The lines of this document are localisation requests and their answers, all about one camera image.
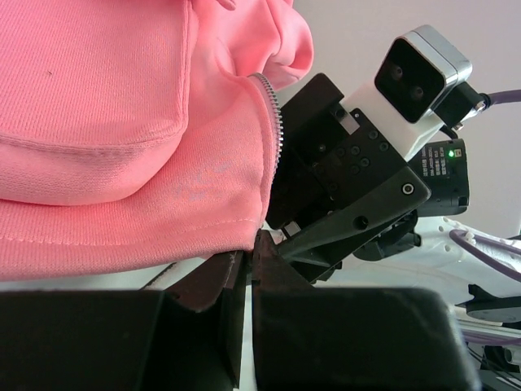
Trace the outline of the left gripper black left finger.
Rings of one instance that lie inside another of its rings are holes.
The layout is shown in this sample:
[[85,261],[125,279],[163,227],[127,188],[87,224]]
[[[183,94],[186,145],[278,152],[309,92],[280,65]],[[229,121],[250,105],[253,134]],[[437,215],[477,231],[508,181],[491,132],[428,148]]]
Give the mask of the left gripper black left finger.
[[4,390],[231,390],[239,385],[241,251],[162,290],[1,295]]

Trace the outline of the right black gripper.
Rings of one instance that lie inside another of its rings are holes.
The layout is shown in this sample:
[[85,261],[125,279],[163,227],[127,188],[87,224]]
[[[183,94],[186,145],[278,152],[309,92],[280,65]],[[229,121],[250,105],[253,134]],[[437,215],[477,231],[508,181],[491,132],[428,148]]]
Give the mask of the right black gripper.
[[282,153],[266,221],[282,258],[318,281],[423,204],[427,184],[360,108],[315,75],[283,107]]

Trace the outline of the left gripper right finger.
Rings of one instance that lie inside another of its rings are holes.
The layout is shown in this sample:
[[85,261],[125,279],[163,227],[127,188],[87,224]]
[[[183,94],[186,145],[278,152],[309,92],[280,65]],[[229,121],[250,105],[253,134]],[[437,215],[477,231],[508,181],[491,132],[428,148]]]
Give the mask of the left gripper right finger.
[[422,288],[316,288],[267,231],[252,253],[260,390],[479,390],[453,311]]

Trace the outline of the pink fleece jacket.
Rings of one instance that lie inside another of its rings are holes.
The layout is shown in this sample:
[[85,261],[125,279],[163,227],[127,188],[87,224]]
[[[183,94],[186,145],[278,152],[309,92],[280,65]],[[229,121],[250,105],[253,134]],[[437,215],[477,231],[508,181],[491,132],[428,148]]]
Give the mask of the pink fleece jacket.
[[2,2],[2,280],[251,250],[312,63],[290,1]]

